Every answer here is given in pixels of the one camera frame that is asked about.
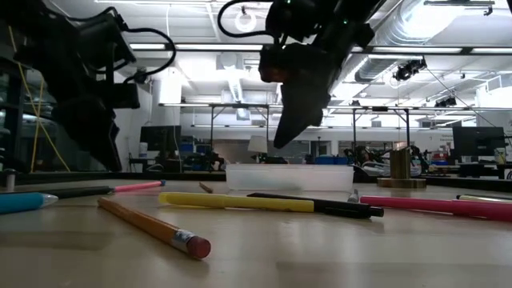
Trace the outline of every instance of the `computer monitor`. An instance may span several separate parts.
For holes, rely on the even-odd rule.
[[[494,156],[505,147],[502,127],[453,127],[454,151],[461,156]]]
[[[181,126],[143,126],[141,127],[140,141],[147,143],[148,151],[166,150],[174,153],[181,145],[181,134]]]

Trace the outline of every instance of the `yellow cable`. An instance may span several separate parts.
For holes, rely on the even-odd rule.
[[[13,46],[13,50],[14,52],[16,53],[16,42],[14,41],[14,34],[13,34],[13,30],[12,28],[9,26],[9,34],[10,34],[10,41],[12,43],[12,46]],[[36,114],[36,118],[37,118],[37,122],[39,123],[39,125],[41,126],[42,128],[42,131],[45,133],[46,135],[46,139],[48,140],[48,142],[50,143],[50,145],[52,146],[52,148],[54,148],[54,151],[55,151],[55,154],[57,155],[58,159],[61,161],[61,163],[64,165],[64,167],[66,168],[66,170],[68,172],[71,172],[70,168],[68,167],[68,165],[66,164],[66,162],[64,161],[64,159],[62,159],[60,153],[58,152],[57,150],[57,147],[55,147],[54,145],[54,142],[51,141],[51,138],[50,138],[50,135],[48,134],[48,132],[46,131],[46,128],[44,127],[44,125],[41,123],[41,119],[39,118],[39,113],[37,111],[37,109],[35,108],[35,104],[34,104],[34,100],[32,99],[32,93],[30,92],[30,89],[29,89],[29,86],[28,84],[26,83],[26,79],[25,79],[25,74],[23,73],[23,68],[22,68],[22,64],[20,62],[17,62],[18,64],[18,68],[19,68],[19,73],[22,77],[22,81],[23,81],[23,85],[25,86],[25,90],[27,92],[27,94],[29,95],[29,98],[30,98],[30,104],[32,105],[32,109],[34,109],[34,113]]]
[[[34,136],[34,148],[32,149],[32,163],[30,164],[30,172],[34,172],[34,164],[35,164],[35,151],[38,146],[38,136],[39,136],[39,115],[41,115],[41,102],[42,102],[42,92],[43,88],[45,86],[45,81],[41,79],[41,88],[39,89],[39,102],[38,102],[38,112],[37,112],[37,118],[35,125],[35,136]]]

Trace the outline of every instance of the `clear plastic bin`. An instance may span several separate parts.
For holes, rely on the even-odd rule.
[[[354,168],[340,165],[229,164],[232,190],[349,191]]]

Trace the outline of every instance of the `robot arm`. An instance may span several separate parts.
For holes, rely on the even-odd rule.
[[[113,7],[90,18],[69,18],[41,0],[9,1],[7,6],[0,18],[28,40],[23,46],[13,43],[14,59],[41,72],[57,101],[54,120],[105,168],[119,171],[114,109],[139,108],[137,86],[130,81],[164,70],[175,57],[173,53],[164,66],[145,75],[114,83],[114,71],[136,61],[122,32],[159,34],[174,50],[170,38],[150,28],[130,29]],[[97,80],[100,74],[104,80]]]
[[[222,14],[241,2],[272,2],[266,30],[233,34],[222,26]],[[351,49],[366,47],[374,32],[366,22],[385,0],[233,0],[218,14],[218,27],[236,38],[269,35],[274,44],[260,52],[264,82],[282,82],[283,111],[274,146],[282,148],[308,126],[320,126],[322,108]],[[301,44],[314,36],[311,44]],[[287,44],[288,37],[298,42]]]

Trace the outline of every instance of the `table surface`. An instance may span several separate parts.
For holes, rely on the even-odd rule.
[[[125,185],[109,180],[22,186],[20,190]],[[205,182],[216,194],[224,182]],[[363,195],[452,199],[484,191],[429,186]],[[41,210],[0,216],[1,287],[510,287],[512,224],[386,209],[384,218],[162,206],[160,191],[204,193],[197,182],[110,196],[191,230],[212,243],[202,261],[108,212],[98,197],[64,199]],[[279,192],[346,200],[346,192]]]

